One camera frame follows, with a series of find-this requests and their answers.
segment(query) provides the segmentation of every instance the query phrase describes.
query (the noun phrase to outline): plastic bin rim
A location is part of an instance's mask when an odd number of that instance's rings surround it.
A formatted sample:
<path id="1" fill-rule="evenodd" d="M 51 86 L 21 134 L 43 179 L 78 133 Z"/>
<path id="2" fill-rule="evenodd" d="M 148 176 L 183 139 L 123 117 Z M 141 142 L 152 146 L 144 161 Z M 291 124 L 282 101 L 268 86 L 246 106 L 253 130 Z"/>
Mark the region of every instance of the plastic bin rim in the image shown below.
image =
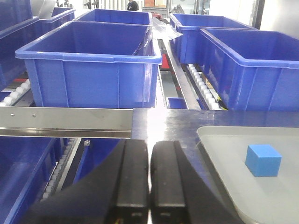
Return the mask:
<path id="1" fill-rule="evenodd" d="M 39 19 L 42 23 L 52 23 L 55 22 L 59 19 L 61 19 L 62 17 L 72 14 L 73 12 L 75 12 L 76 10 L 73 8 L 67 8 L 67 7 L 55 7 L 55 8 L 64 8 L 66 9 L 63 13 L 60 13 L 58 15 L 55 15 L 53 17 L 51 17 L 50 19 Z"/>
<path id="2" fill-rule="evenodd" d="M 33 16 L 32 19 L 28 19 L 28 20 L 25 20 L 24 22 L 20 22 L 16 25 L 13 25 L 9 28 L 6 28 L 2 31 L 0 31 L 0 39 L 20 30 L 20 29 L 23 29 L 27 26 L 30 26 L 31 24 L 35 23 L 35 22 L 38 22 L 38 17 L 37 16 Z"/>
<path id="3" fill-rule="evenodd" d="M 150 14 L 148 12 L 132 12 L 132 11 L 124 11 L 124 10 L 111 10 L 111 9 L 94 8 L 94 9 L 91 9 L 91 10 L 87 11 L 86 13 L 78 16 L 77 18 L 73 19 L 73 21 L 79 21 L 82 17 L 86 16 L 87 14 L 92 13 L 93 11 L 98 11 L 98 12 L 101 12 L 101 11 L 102 12 L 104 12 L 104 11 L 106 11 L 106 12 L 124 12 L 124 13 L 128 13 L 128 14 L 130 14 L 130 13 L 148 14 L 148 15 Z"/>
<path id="4" fill-rule="evenodd" d="M 224 53 L 226 53 L 232 60 L 234 60 L 238 65 L 245 67 L 268 67 L 268 68 L 288 68 L 288 69 L 298 69 L 299 61 L 287 61 L 287 60 L 266 60 L 266 59 L 247 59 L 238 54 L 236 51 L 231 49 L 224 42 L 219 40 L 213 34 L 208 32 L 209 29 L 201 29 L 201 34 L 207 38 L 209 41 L 213 42 L 218 48 L 220 48 Z M 280 33 L 278 31 L 256 31 L 256 30 L 243 30 L 247 32 L 272 32 Z"/>
<path id="5" fill-rule="evenodd" d="M 169 14 L 169 17 L 171 20 L 173 20 L 173 22 L 176 24 L 176 26 L 178 27 L 179 30 L 200 30 L 202 28 L 216 28 L 216 27 L 209 27 L 209 26 L 184 26 L 176 17 L 175 15 L 181 15 L 181 14 L 177 14 L 177 13 L 173 13 L 173 14 Z M 221 17 L 221 18 L 226 18 L 229 19 L 231 21 L 234 21 L 240 25 L 243 25 L 243 28 L 233 28 L 233 27 L 217 27 L 217 28 L 221 28 L 221 29 L 252 29 L 252 30 L 258 30 L 257 28 L 251 27 L 249 25 L 246 25 L 244 23 L 241 23 L 237 20 L 234 19 L 230 19 L 228 17 L 225 16 L 219 16 L 219 15 L 194 15 L 194 16 L 204 16 L 204 17 Z"/>
<path id="6" fill-rule="evenodd" d="M 70 21 L 62 26 L 44 34 L 43 36 L 35 39 L 34 41 L 26 44 L 25 46 L 15 51 L 16 58 L 20 59 L 57 59 L 62 61 L 81 61 L 81 62 L 112 62 L 112 63 L 161 63 L 162 55 L 158 45 L 157 39 L 153 38 L 154 56 L 127 56 L 127 55 L 108 55 L 108 54 L 89 54 L 89 53 L 66 53 L 66 52 L 42 52 L 42 51 L 29 51 L 28 48 L 34 46 L 47 36 L 63 29 L 72 23 L 90 23 L 86 21 Z"/>
<path id="7" fill-rule="evenodd" d="M 51 150 L 51 147 L 54 145 L 56 141 L 56 138 L 52 138 L 49 143 L 47 144 L 47 147 L 44 149 L 42 156 L 39 158 L 38 162 L 36 163 L 32 173 L 36 174 L 36 172 L 41 168 L 43 165 L 43 162 L 45 160 L 45 157 Z M 30 186 L 32 184 L 33 179 L 35 178 L 35 175 L 31 175 L 24 184 L 20 194 L 18 195 L 16 201 L 14 202 L 13 206 L 11 207 L 11 210 L 8 213 L 8 216 L 6 217 L 6 220 L 4 223 L 6 223 L 7 220 L 12 220 L 14 218 L 15 212 L 19 209 L 20 204 L 22 201 L 25 200 L 26 194 L 30 191 Z"/>

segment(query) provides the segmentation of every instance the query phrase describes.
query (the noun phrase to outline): blue block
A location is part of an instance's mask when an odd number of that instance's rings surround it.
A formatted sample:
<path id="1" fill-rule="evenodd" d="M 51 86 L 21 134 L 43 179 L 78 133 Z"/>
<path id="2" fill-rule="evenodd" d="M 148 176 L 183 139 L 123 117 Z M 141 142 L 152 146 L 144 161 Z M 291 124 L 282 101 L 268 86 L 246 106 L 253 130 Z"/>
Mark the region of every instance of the blue block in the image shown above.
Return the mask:
<path id="1" fill-rule="evenodd" d="M 254 176 L 277 176 L 281 157 L 271 145 L 248 145 L 245 164 Z"/>

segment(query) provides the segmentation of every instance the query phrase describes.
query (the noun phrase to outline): metal bar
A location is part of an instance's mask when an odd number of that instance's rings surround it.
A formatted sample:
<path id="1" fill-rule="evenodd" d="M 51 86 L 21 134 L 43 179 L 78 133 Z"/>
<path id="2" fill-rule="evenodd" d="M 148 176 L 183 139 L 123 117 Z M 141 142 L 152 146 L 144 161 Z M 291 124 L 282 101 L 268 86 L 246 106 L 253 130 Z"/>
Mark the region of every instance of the metal bar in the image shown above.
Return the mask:
<path id="1" fill-rule="evenodd" d="M 188 83 L 187 77 L 181 67 L 181 64 L 178 61 L 178 59 L 176 57 L 174 57 L 172 54 L 169 41 L 163 40 L 163 42 L 164 42 L 164 46 L 165 46 L 167 54 L 168 54 L 169 62 L 171 64 L 174 75 L 175 75 L 178 85 L 180 87 L 182 97 L 184 98 L 184 100 L 186 102 L 187 109 L 200 110 L 200 106 L 199 106 L 199 104 L 196 100 L 196 97 Z"/>
<path id="2" fill-rule="evenodd" d="M 129 138 L 132 109 L 0 107 L 0 135 Z"/>
<path id="3" fill-rule="evenodd" d="M 166 0 L 166 17 L 169 18 L 169 12 L 171 11 L 171 0 Z"/>
<path id="4" fill-rule="evenodd" d="M 161 72 L 158 70 L 157 87 L 156 87 L 156 108 L 166 108 L 166 99 L 161 79 Z"/>
<path id="5" fill-rule="evenodd" d="M 199 0 L 195 0 L 193 14 L 198 14 L 198 10 L 199 10 Z"/>
<path id="6" fill-rule="evenodd" d="M 252 26 L 257 29 L 260 29 L 260 27 L 261 27 L 264 5 L 265 5 L 265 0 L 257 0 L 256 1 Z"/>
<path id="7" fill-rule="evenodd" d="M 201 12 L 200 14 L 203 15 L 204 14 L 204 10 L 205 10 L 205 0 L 202 0 L 202 4 L 201 4 Z"/>

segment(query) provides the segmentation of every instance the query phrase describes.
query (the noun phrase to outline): plastic tray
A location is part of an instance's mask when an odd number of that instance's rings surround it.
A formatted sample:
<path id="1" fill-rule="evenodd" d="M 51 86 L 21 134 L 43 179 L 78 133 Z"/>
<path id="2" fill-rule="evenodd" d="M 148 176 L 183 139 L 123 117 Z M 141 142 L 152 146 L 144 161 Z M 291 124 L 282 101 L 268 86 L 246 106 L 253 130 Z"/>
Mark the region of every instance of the plastic tray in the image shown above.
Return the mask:
<path id="1" fill-rule="evenodd" d="M 299 40 L 271 31 L 202 31 L 205 75 L 228 109 L 299 111 Z"/>
<path id="2" fill-rule="evenodd" d="M 90 146 L 85 146 L 74 178 L 78 182 L 112 152 L 119 139 L 91 139 Z"/>
<path id="3" fill-rule="evenodd" d="M 0 31 L 31 18 L 30 0 L 0 1 Z"/>
<path id="4" fill-rule="evenodd" d="M 149 25 L 151 14 L 146 12 L 93 9 L 75 20 Z"/>
<path id="5" fill-rule="evenodd" d="M 40 19 L 39 23 L 42 29 L 42 34 L 69 22 L 75 18 L 75 9 L 66 7 L 55 7 L 50 19 Z"/>
<path id="6" fill-rule="evenodd" d="M 197 133 L 246 224 L 299 223 L 299 128 L 206 126 Z M 250 144 L 270 144 L 282 155 L 277 177 L 252 175 Z"/>
<path id="7" fill-rule="evenodd" d="M 162 57 L 149 35 L 147 26 L 68 22 L 16 56 L 26 59 L 37 106 L 152 107 Z"/>
<path id="8" fill-rule="evenodd" d="M 55 166 L 52 138 L 0 137 L 0 223 L 17 223 Z"/>
<path id="9" fill-rule="evenodd" d="M 15 50 L 36 39 L 38 17 L 0 31 L 0 91 L 26 70 L 25 62 L 15 58 Z"/>
<path id="10" fill-rule="evenodd" d="M 201 28 L 255 29 L 223 16 L 170 14 L 171 25 L 183 35 L 171 41 L 171 47 L 181 63 L 200 63 L 204 40 Z"/>

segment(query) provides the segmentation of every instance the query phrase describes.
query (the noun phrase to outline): person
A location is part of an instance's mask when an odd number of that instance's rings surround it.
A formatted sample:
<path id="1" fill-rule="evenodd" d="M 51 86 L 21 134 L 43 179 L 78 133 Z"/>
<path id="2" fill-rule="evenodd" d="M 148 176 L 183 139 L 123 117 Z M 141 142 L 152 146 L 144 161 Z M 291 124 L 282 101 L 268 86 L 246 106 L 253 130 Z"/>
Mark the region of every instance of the person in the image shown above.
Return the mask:
<path id="1" fill-rule="evenodd" d="M 138 11 L 139 6 L 138 6 L 137 2 L 135 2 L 134 0 L 129 0 L 127 10 L 128 11 Z"/>

